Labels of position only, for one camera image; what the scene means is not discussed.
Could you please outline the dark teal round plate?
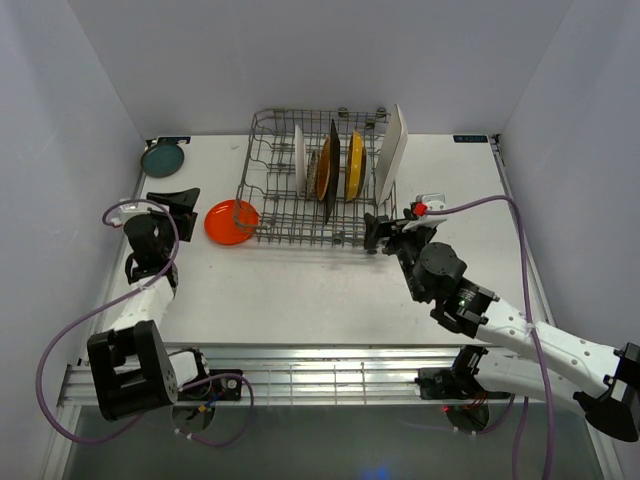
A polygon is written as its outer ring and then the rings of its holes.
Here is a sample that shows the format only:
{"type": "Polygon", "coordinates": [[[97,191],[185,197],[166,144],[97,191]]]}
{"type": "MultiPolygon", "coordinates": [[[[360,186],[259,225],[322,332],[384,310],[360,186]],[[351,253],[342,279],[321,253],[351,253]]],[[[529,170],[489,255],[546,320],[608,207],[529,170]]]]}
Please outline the dark teal round plate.
{"type": "Polygon", "coordinates": [[[182,148],[173,143],[159,143],[150,147],[141,157],[142,171],[153,178],[173,175],[183,166],[185,159],[182,148]]]}

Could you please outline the yellow polka dot plate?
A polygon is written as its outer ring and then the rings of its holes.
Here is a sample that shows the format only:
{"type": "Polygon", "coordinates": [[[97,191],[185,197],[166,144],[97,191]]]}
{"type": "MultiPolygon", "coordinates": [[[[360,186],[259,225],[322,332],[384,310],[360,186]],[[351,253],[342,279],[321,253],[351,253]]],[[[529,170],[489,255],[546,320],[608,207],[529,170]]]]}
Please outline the yellow polka dot plate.
{"type": "Polygon", "coordinates": [[[363,188],[366,176],[366,147],[362,135],[354,131],[351,134],[346,170],[344,195],[347,202],[356,200],[363,188]]]}

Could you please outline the white rectangular plate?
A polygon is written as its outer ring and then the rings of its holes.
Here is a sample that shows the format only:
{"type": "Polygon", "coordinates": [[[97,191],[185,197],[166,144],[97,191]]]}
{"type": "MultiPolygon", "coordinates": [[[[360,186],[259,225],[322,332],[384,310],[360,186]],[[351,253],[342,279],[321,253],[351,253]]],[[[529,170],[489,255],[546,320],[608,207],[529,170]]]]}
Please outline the white rectangular plate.
{"type": "Polygon", "coordinates": [[[389,196],[408,142],[404,114],[395,104],[374,170],[375,201],[382,204],[389,196]]]}

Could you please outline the woven bamboo round plate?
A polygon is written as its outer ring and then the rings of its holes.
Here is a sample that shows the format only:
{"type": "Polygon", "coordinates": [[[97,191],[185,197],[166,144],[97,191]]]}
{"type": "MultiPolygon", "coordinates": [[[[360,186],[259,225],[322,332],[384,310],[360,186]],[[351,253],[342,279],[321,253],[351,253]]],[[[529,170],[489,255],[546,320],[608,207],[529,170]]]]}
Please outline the woven bamboo round plate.
{"type": "Polygon", "coordinates": [[[330,148],[331,139],[327,137],[324,141],[323,148],[321,150],[319,160],[317,162],[316,170],[316,198],[318,201],[322,201],[325,198],[330,176],[330,148]]]}

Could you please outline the green square glazed plate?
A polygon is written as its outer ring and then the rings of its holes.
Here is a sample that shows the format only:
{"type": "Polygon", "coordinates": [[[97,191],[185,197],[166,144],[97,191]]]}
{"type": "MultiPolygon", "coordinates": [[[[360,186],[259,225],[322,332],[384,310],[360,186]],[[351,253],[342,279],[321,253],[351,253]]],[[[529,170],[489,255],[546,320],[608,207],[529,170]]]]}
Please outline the green square glazed plate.
{"type": "Polygon", "coordinates": [[[337,192],[338,192],[338,180],[339,180],[339,168],[340,168],[340,140],[338,131],[335,125],[335,121],[331,120],[329,143],[328,143],[328,156],[329,156],[329,171],[328,171],[328,185],[324,197],[325,212],[324,222],[329,223],[329,219],[334,210],[337,192]]]}

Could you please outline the speckled beige oval plate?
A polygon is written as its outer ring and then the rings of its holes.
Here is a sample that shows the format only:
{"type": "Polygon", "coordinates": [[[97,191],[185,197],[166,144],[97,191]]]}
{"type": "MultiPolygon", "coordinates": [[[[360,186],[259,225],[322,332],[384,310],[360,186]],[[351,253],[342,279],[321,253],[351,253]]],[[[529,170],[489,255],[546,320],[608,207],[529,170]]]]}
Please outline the speckled beige oval plate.
{"type": "Polygon", "coordinates": [[[311,152],[311,157],[307,167],[307,176],[306,176],[306,189],[305,189],[305,198],[307,200],[316,200],[317,199],[317,182],[318,182],[318,169],[319,162],[321,160],[321,153],[318,150],[314,150],[311,152]]]}

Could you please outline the white plate striped rim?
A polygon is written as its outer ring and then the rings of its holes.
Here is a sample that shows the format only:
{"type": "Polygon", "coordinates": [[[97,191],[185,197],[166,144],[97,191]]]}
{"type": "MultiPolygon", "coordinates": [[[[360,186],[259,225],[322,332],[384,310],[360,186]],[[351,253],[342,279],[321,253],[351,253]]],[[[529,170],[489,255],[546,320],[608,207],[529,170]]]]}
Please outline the white plate striped rim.
{"type": "Polygon", "coordinates": [[[299,125],[294,126],[294,167],[296,191],[299,197],[304,198],[307,186],[306,145],[303,131],[299,125]]]}

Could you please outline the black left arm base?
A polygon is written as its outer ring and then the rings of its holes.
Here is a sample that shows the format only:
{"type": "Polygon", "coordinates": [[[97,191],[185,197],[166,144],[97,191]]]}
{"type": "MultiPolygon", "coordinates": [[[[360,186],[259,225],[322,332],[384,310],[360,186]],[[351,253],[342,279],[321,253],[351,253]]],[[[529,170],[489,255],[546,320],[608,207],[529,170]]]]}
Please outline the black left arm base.
{"type": "Polygon", "coordinates": [[[242,397],[242,381],[238,376],[243,375],[240,369],[209,369],[201,373],[195,380],[188,384],[204,380],[211,376],[220,375],[216,380],[208,380],[198,386],[183,389],[179,393],[180,401],[196,401],[206,403],[210,400],[237,401],[242,397]]]}

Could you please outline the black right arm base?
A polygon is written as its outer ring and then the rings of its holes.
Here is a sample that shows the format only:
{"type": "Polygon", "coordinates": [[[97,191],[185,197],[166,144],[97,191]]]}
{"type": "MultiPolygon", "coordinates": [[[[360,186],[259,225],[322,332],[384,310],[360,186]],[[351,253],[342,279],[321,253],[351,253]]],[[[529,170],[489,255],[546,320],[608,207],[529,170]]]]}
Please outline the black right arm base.
{"type": "Polygon", "coordinates": [[[488,391],[470,376],[457,378],[451,368],[420,368],[414,378],[423,400],[494,400],[510,394],[488,391]]]}

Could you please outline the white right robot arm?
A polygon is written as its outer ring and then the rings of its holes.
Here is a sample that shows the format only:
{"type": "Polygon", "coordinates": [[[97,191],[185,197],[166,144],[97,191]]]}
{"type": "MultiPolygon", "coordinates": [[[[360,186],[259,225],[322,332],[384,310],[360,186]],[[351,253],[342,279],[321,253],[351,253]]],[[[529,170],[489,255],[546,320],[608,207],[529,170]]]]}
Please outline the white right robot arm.
{"type": "Polygon", "coordinates": [[[589,342],[526,313],[465,276],[454,249],[434,241],[442,211],[414,202],[402,219],[365,214],[364,247],[397,258],[411,298],[431,304],[431,317],[454,334],[515,353],[509,359],[468,346],[446,374],[464,397],[516,393],[583,415],[600,432],[639,439],[639,347],[589,342]]]}

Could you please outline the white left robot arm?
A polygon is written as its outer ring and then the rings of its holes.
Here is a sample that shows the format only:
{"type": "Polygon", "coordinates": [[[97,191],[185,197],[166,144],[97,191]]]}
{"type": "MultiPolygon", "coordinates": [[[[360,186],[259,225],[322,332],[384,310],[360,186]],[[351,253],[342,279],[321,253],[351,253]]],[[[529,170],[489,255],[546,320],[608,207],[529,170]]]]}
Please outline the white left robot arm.
{"type": "Polygon", "coordinates": [[[123,203],[104,222],[121,228],[131,253],[125,276],[132,295],[108,329],[92,335],[87,353],[103,418],[116,421],[177,402],[205,397],[212,376],[196,349],[169,353],[158,326],[178,288],[176,246],[191,240],[199,188],[149,193],[123,203]]]}

